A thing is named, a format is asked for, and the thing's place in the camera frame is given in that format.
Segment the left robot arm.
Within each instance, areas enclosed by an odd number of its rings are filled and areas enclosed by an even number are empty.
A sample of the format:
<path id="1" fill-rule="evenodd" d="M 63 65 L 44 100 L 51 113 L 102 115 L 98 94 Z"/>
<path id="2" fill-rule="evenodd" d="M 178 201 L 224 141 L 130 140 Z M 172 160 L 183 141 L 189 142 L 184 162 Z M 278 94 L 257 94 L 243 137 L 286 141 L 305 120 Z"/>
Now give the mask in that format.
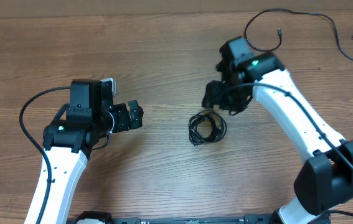
<path id="1" fill-rule="evenodd" d="M 79 179 L 96 144 L 111 134 L 138 129 L 144 111 L 137 101 L 114 104 L 114 79 L 75 79 L 70 101 L 43 132 L 43 143 L 25 132 L 42 154 L 42 166 L 26 223 L 66 223 Z"/>

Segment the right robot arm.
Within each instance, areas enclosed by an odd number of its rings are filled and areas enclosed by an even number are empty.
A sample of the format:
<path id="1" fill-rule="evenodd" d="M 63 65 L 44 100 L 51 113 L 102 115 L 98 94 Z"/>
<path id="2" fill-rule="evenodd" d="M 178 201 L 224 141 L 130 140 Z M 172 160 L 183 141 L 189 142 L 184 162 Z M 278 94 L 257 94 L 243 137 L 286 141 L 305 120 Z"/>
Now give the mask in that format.
<path id="1" fill-rule="evenodd" d="M 242 37 L 227 41 L 219 52 L 216 69 L 222 77 L 207 84 L 202 106 L 218 106 L 236 115 L 251 101 L 260 103 L 303 163 L 292 201 L 271 214 L 245 215 L 243 221 L 329 223 L 336 206 L 353 199 L 353 140 L 346 140 L 318 115 L 275 54 L 254 54 Z"/>

